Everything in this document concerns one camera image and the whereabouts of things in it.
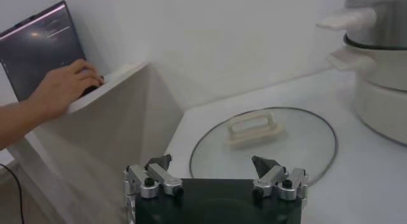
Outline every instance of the black cable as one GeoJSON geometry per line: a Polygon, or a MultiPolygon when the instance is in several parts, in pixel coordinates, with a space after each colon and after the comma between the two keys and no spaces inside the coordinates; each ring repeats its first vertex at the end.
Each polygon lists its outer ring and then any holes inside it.
{"type": "Polygon", "coordinates": [[[10,172],[10,174],[14,177],[15,181],[17,182],[17,186],[18,186],[18,194],[20,195],[20,216],[21,216],[21,223],[24,224],[24,215],[23,215],[23,196],[22,196],[22,192],[21,192],[21,185],[20,185],[20,181],[18,180],[17,176],[15,176],[15,174],[13,173],[13,171],[11,171],[9,168],[7,168],[7,166],[3,165],[0,163],[1,166],[3,166],[8,172],[10,172]]]}

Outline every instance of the finger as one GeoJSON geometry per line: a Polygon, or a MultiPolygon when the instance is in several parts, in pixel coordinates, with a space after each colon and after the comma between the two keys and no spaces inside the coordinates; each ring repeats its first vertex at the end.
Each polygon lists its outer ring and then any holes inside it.
{"type": "Polygon", "coordinates": [[[81,93],[88,87],[96,86],[99,87],[99,81],[97,81],[95,78],[89,77],[85,78],[84,80],[81,80],[79,83],[79,87],[81,90],[81,93]]]}
{"type": "Polygon", "coordinates": [[[95,71],[92,71],[92,70],[80,72],[79,74],[76,75],[76,77],[78,80],[84,80],[86,78],[94,78],[99,82],[99,84],[104,83],[104,80],[102,79],[102,77],[100,77],[95,71]]]}
{"type": "Polygon", "coordinates": [[[83,59],[75,60],[70,66],[68,66],[68,70],[74,74],[79,73],[84,69],[89,69],[96,72],[95,66],[83,59]]]}

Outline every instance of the laptop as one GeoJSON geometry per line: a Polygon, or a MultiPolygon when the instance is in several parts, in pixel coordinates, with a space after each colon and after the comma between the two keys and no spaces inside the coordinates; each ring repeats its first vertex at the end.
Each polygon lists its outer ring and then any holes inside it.
{"type": "Polygon", "coordinates": [[[61,1],[0,33],[0,63],[18,101],[52,69],[85,59],[71,14],[61,1]]]}

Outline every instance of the pot lid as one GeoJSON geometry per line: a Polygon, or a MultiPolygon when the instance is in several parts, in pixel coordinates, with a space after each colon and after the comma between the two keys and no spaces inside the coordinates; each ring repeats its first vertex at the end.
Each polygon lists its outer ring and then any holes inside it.
{"type": "Polygon", "coordinates": [[[289,107],[250,111],[208,131],[190,158],[192,178],[256,179],[252,156],[292,170],[305,169],[310,185],[329,169],[338,151],[336,134],[321,116],[289,107]]]}

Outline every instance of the hand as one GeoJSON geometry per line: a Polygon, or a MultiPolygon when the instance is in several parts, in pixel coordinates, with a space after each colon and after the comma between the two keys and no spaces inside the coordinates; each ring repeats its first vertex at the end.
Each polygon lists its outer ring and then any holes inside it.
{"type": "Polygon", "coordinates": [[[96,68],[80,59],[48,72],[26,101],[45,122],[63,115],[86,88],[99,87],[103,82],[96,68]]]}

